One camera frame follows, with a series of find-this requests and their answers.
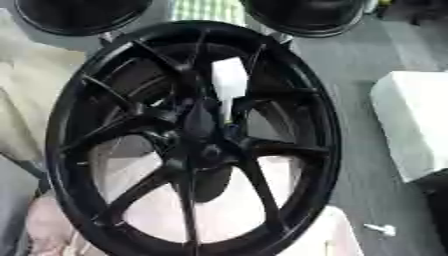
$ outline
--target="glossy black wheel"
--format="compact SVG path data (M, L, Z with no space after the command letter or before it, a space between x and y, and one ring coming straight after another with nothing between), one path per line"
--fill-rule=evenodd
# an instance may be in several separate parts
M20 16L44 32L89 36L120 28L140 16L152 0L14 0Z
M364 14L363 0L241 0L261 23L299 37L330 37L353 28Z
M250 80L246 96L235 100L228 124L220 118L211 62L235 56L243 60ZM274 140L251 135L253 110L293 136ZM163 163L106 203L91 175L89 151L131 134L148 140ZM339 171L340 131L318 78L275 40L229 24L179 22L118 38L83 65L54 108L46 151L50 181L65 214L110 255L275 255L328 202ZM300 180L282 206L257 161L272 155L293 156L302 163ZM265 220L248 233L204 243L194 210L199 201L195 194L203 193L197 190L198 180L225 181L226 173L214 174L232 166L259 196ZM176 188L180 199L184 243L148 235L123 220L131 204L166 184ZM220 192L214 193L204 201Z

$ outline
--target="rim lip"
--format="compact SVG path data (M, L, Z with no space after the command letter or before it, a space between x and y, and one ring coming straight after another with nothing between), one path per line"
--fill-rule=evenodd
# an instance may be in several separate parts
M21 3L23 1L26 0L14 0L14 6L17 12L19 13L19 16L27 24L33 26L34 28L40 31L59 36L92 36L119 29L131 23L132 21L136 20L138 17L140 17L140 15L142 15L153 2L153 0L147 0L145 4L136 6L134 11L129 12L126 15L123 15L116 19L113 19L108 25L89 26L79 29L61 29L56 26L42 25L38 21L32 19L30 16L26 14L26 12L23 11L21 7Z
M366 5L363 1L357 1L358 4L356 5L356 9L354 9L354 10L356 10L356 12L353 11L353 14L352 14L353 17L350 20L348 20L342 24L335 25L332 28L328 28L328 29L313 29L313 28L308 29L308 28L306 28L306 26L303 26L302 28L300 28L300 27L279 24L278 22L271 20L266 15L257 11L251 4L248 3L248 1L242 1L242 2L243 2L243 5L245 6L246 11L250 14L250 16L255 18L260 23L262 23L272 29L275 29L279 32L285 33L285 34L298 36L298 37L308 37L308 38L332 37L332 36L337 36L337 35L340 35L342 33L345 33L347 31L351 30L361 21L363 15L364 15L364 10L365 10L365 5Z
M221 29L226 30L239 30L240 33L252 33L257 37L262 38L263 35L256 33L255 31L237 27L230 24L220 23L220 22L209 22L209 21L187 21L187 22L171 22L165 24L159 24L152 27L148 27L145 29L141 29L139 31L133 32L131 34L127 34L123 37L118 38L116 41L112 42L107 47L100 50L96 55L94 55L91 59L89 59L76 73L73 75L71 80L68 82L63 92L61 93L53 112L50 116L49 126L47 130L47 138L46 138L46 159L48 164L48 177L50 180L50 184L52 186L53 191L55 192L56 199L65 215L69 218L72 224L93 244L98 246L100 249L104 250L106 253L110 255L130 255L137 256L141 255L141 251L129 251L129 246L122 246L119 244L111 244L110 242L113 239L110 236L107 236L104 232L98 232L98 228L93 225L92 221L82 213L82 211L78 208L73 198L71 197L67 187L64 184L64 177L61 175L61 172L64 172L63 161L60 158L57 149L62 143L62 139L64 138L65 131L60 128L64 128L67 126L67 122L69 120L69 113L71 111L71 106L76 102L76 98L73 97L75 93L80 89L79 88L79 79L82 73L85 70L89 70L91 73L98 71L105 63L107 63L114 55L118 52L123 51L123 49L127 49L130 46L130 39L134 38L157 38L160 34L164 34L164 30L174 29L177 30L176 26L217 26ZM309 210L306 212L306 216L303 216L301 222L293 227L291 232L286 234L284 237L279 238L276 243L271 243L269 245L263 245L256 252L251 252L250 255L273 255L282 251L286 247L288 247L292 242L295 241L317 218L322 209L328 203L330 199L331 192L336 184L337 177L339 174L340 167L340 159L341 159L341 138L340 138L340 128L339 122L336 116L336 112L333 106L333 103L326 93L323 85L320 83L317 76L311 71L311 69L296 55L292 52L288 51L286 48L277 44L275 48L278 50L284 51L285 55L285 63L293 63L294 69L300 69L300 73L305 75L304 79L308 80L309 83L313 84L315 88L317 88L320 93L321 98L321 106L324 108L326 113L326 119L329 122L329 126L333 127L327 131L330 134L331 142L329 148L330 157L329 160L326 161L325 166L322 168L323 176L319 178L319 187L322 187L314 195L311 206Z

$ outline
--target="gray floor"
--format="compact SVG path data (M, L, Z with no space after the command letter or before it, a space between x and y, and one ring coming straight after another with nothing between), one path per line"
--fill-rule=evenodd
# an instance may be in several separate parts
M0 7L15 14L11 1L0 0ZM126 30L164 20L166 3L155 0L151 11ZM374 82L390 71L448 69L448 23L413 27L403 20L399 11L386 21L367 16L339 37L295 39L293 49L321 77L339 110L343 165L332 204L353 222L365 255L442 256L424 198L414 186L401 183L368 98ZM36 41L89 53L99 48L95 38L56 37L17 22ZM398 235L381 237L364 230L363 223L392 224Z

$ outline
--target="white cloth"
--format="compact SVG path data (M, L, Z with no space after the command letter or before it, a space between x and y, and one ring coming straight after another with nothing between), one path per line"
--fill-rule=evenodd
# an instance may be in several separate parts
M47 120L61 89L84 62L83 53L32 42L0 9L0 150L39 161Z
M404 182L448 168L448 73L392 72L371 99Z

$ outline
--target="white foam block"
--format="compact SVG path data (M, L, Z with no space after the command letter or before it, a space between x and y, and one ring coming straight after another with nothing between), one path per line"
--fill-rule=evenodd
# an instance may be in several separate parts
M392 72L371 99L404 182L448 168L448 74Z
M233 99L246 95L249 77L240 58L215 61L212 64L212 82L222 102L224 120L231 121Z

